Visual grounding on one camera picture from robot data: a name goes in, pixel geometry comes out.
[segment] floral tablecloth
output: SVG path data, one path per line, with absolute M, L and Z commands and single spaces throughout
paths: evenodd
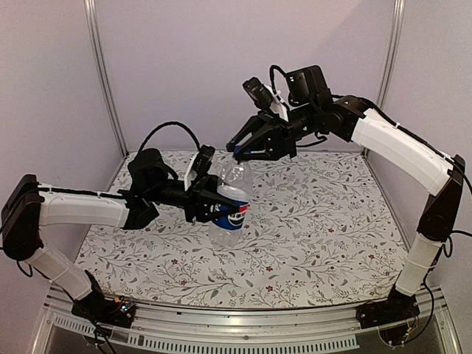
M 182 177 L 193 154 L 163 157 Z M 216 153 L 211 172 L 228 159 Z M 130 186 L 125 166 L 111 191 Z M 358 153 L 299 153 L 251 168 L 250 209 L 233 250 L 213 250 L 207 224 L 159 206 L 143 230 L 91 227 L 76 264 L 108 293 L 183 305 L 296 308 L 388 293 L 406 250 Z

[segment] pepsi label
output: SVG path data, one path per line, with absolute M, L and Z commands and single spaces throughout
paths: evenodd
M 218 219 L 214 219 L 213 223 L 218 225 L 222 229 L 226 230 L 238 230 L 243 227 L 244 224 L 244 216 L 246 215 L 246 211 L 248 209 L 248 202 L 247 201 L 234 201 L 237 205 L 239 205 L 239 212 L 236 214 L 231 214 L 227 216 L 222 216 Z M 224 211 L 228 210 L 227 206 L 216 204 L 215 211 Z

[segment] light purple wall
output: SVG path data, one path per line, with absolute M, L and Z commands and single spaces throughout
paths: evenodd
M 97 1 L 128 146 L 137 150 L 156 125 L 179 120 L 223 148 L 256 112 L 242 83 L 268 82 L 273 63 L 286 71 L 319 64 L 333 93 L 374 100 L 392 11 L 393 1 L 375 0 Z M 192 147 L 180 128 L 166 129 L 152 144 Z M 335 136 L 319 148 L 358 150 Z
M 472 2 L 407 1 L 397 62 L 385 111 L 438 149 L 469 162 L 472 176 Z M 426 193 L 378 156 L 372 164 L 409 237 Z M 458 229 L 472 231 L 471 194 L 465 187 Z M 454 236 L 452 259 L 433 272 L 441 284 L 464 353 L 472 353 L 472 240 Z
M 97 79 L 82 1 L 0 4 L 0 205 L 25 173 L 102 189 L 120 156 Z M 83 227 L 42 230 L 73 257 Z M 0 353 L 30 346 L 48 283 L 0 254 Z

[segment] plastic bottle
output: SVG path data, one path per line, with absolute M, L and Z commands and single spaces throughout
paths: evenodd
M 241 205 L 240 212 L 215 219 L 209 225 L 208 238 L 215 250 L 232 249 L 243 231 L 244 218 L 252 190 L 252 173 L 248 162 L 235 159 L 223 166 L 218 179 L 219 194 Z

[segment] black cable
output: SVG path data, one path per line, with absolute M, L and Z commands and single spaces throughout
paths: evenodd
M 155 133 L 157 133 L 158 131 L 160 131 L 162 128 L 164 127 L 167 127 L 169 125 L 177 125 L 181 128 L 183 128 L 193 139 L 193 142 L 195 143 L 195 146 L 197 147 L 197 150 L 200 150 L 200 143 L 198 142 L 198 139 L 197 137 L 195 136 L 195 134 L 190 130 L 190 128 L 188 128 L 184 123 L 180 123 L 180 122 L 166 122 L 166 123 L 162 123 L 161 125 L 158 125 L 157 127 L 155 127 L 147 136 L 146 136 L 146 139 L 142 142 L 141 146 L 139 147 L 139 150 L 138 150 L 138 153 L 140 153 L 146 146 L 146 144 L 148 143 L 149 139 L 153 137 L 153 135 Z
M 78 302 L 76 299 L 74 299 L 74 298 L 71 296 L 71 294 L 69 294 L 69 292 L 66 291 L 66 289 L 63 288 L 62 290 L 63 290 L 63 292 L 67 295 L 67 297 L 70 298 L 70 300 L 72 301 L 72 303 L 74 303 L 74 304 L 77 306 L 77 308 L 80 310 L 80 312 L 83 314 L 83 316 L 95 327 L 95 333 L 94 333 L 94 335 L 95 335 L 95 344 L 97 344 L 97 349 L 98 349 L 101 353 L 105 353 L 105 354 L 106 354 L 106 352 L 105 352 L 102 348 L 100 348 L 100 346 L 98 345 L 99 343 L 98 343 L 97 333 L 99 333 L 99 334 L 103 337 L 103 339 L 105 340 L 105 342 L 106 342 L 106 344 L 108 345 L 108 347 L 110 348 L 111 352 L 112 352 L 113 354 L 117 354 L 116 350 L 113 348 L 113 346 L 111 345 L 110 341 L 108 340 L 106 333 L 103 331 L 103 329 L 101 328 L 101 326 L 99 326 L 99 325 L 97 324 L 97 321 L 94 321 L 93 319 L 91 319 L 91 317 L 89 316 L 89 312 L 88 312 L 86 309 L 83 309 L 82 306 L 79 304 L 79 302 Z
M 18 269 L 21 271 L 21 273 L 23 273 L 24 275 L 26 275 L 29 278 L 32 278 L 33 274 L 32 274 L 32 266 L 31 265 L 28 265 L 29 266 L 29 274 L 21 267 L 21 264 L 18 260 L 16 261 L 16 265 L 18 266 Z
M 277 95 L 277 90 L 275 88 L 275 71 L 278 71 L 283 77 L 285 77 L 285 72 L 283 71 L 283 69 L 278 66 L 278 65 L 271 65 L 271 67 L 269 68 L 268 70 L 268 76 L 270 77 L 271 79 L 271 87 L 272 87 L 272 93 L 274 95 Z
M 465 235 L 465 236 L 468 236 L 468 237 L 472 237 L 472 233 L 462 231 L 462 230 L 452 230 L 451 234 L 461 234 L 461 235 Z
M 309 148 L 310 146 L 315 146 L 315 145 L 318 145 L 318 144 L 321 144 L 321 143 L 327 141 L 327 137 L 324 136 L 324 135 L 319 136 L 317 133 L 315 133 L 315 136 L 318 139 L 317 142 L 311 142 L 310 144 L 305 144 L 305 145 L 297 145 L 296 147 L 297 148 Z
M 426 328 L 428 328 L 429 326 L 429 323 L 431 322 L 431 320 L 433 319 L 433 314 L 434 314 L 434 295 L 433 295 L 433 292 L 431 291 L 431 289 L 428 287 L 428 285 L 426 284 L 426 278 L 428 277 L 428 274 L 429 273 L 426 273 L 424 279 L 423 279 L 423 285 L 425 286 L 426 290 L 429 292 L 429 295 L 431 296 L 431 312 L 429 314 L 429 317 L 428 317 L 428 321 L 426 321 L 426 324 L 423 326 L 423 328 L 421 328 L 421 331 L 413 338 L 411 339 L 407 339 L 405 341 L 405 344 L 407 343 L 410 343 L 412 341 L 414 341 L 415 339 L 417 339 L 419 336 L 421 336 Z
M 280 101 L 281 98 L 280 96 L 277 94 L 277 89 L 275 88 L 275 71 L 278 71 L 283 77 L 285 77 L 285 72 L 283 71 L 283 69 L 278 66 L 278 65 L 271 65 L 271 67 L 269 68 L 268 70 L 268 76 L 270 77 L 271 79 L 271 88 L 272 88 L 272 93 L 274 94 L 275 97 L 277 97 L 277 99 Z M 287 103 L 285 102 L 282 102 L 283 106 L 285 107 L 285 109 L 287 110 L 287 112 L 290 112 L 290 107 L 288 107 Z
M 102 354 L 107 354 L 106 351 L 104 351 L 102 349 L 102 347 L 98 344 L 98 335 L 97 335 L 97 331 L 94 332 L 94 336 L 95 336 L 95 347 L 102 353 Z M 105 342 L 106 344 L 108 345 L 108 347 L 110 348 L 111 352 L 113 354 L 117 354 L 117 352 L 115 351 L 115 349 L 113 348 L 113 346 L 111 345 L 110 341 L 108 340 L 108 338 L 106 336 L 103 336 L 102 335 L 102 338 L 105 339 Z
M 442 251 L 444 252 L 445 257 L 446 257 L 446 258 L 451 258 L 451 256 L 452 256 L 452 250 L 453 250 L 452 237 L 449 235 L 446 241 L 449 241 L 449 251 L 446 250 L 445 242 L 444 242 L 444 244 L 441 246 L 441 248 L 442 248 Z

